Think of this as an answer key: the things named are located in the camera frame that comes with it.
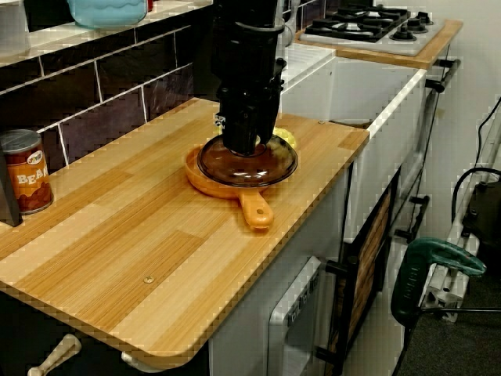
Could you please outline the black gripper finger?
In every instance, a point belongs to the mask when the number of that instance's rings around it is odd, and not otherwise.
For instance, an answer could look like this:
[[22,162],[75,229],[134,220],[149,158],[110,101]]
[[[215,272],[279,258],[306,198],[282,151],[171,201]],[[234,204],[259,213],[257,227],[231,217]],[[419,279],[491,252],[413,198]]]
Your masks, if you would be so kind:
[[222,130],[223,145],[240,155],[255,152],[258,137],[258,116],[254,113],[217,113],[215,124]]
[[261,144],[267,144],[272,138],[277,119],[277,112],[267,112],[260,115],[258,120],[258,136]]

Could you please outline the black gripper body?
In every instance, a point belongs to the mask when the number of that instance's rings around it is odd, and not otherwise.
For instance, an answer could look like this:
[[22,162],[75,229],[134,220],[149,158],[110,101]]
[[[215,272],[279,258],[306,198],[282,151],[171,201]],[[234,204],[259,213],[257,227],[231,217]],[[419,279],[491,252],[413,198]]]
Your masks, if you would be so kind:
[[266,118],[277,116],[286,63],[276,58],[276,47],[284,28],[282,22],[274,27],[213,24],[211,72],[221,81],[216,94],[220,118],[236,114],[239,105],[260,107]]

